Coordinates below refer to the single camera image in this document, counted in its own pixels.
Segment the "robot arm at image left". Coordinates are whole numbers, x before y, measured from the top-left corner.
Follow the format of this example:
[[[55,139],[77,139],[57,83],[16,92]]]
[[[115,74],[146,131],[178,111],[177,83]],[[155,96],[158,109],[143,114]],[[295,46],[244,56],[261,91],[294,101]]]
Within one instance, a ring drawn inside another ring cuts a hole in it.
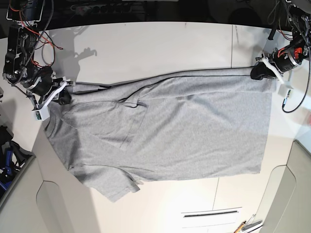
[[[22,85],[19,91],[31,100],[36,110],[51,101],[69,104],[71,96],[67,87],[74,85],[65,78],[56,78],[52,64],[40,65],[35,61],[35,51],[45,45],[52,47],[53,55],[60,49],[46,32],[54,14],[54,1],[43,29],[37,27],[44,6],[43,0],[11,0],[6,15],[13,24],[9,28],[2,76],[12,87]]]

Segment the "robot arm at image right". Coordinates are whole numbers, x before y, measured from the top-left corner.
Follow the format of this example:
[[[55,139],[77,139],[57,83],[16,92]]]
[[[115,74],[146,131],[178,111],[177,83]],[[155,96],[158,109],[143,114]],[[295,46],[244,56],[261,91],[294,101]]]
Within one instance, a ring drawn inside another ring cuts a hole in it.
[[[278,21],[273,23],[268,39],[272,40],[275,33],[281,29],[280,19],[285,12],[287,22],[292,29],[292,36],[284,36],[289,44],[271,53],[263,53],[256,58],[250,77],[253,80],[278,78],[283,80],[283,74],[300,65],[303,60],[310,60],[311,53],[311,2],[309,0],[280,0],[276,7]]]

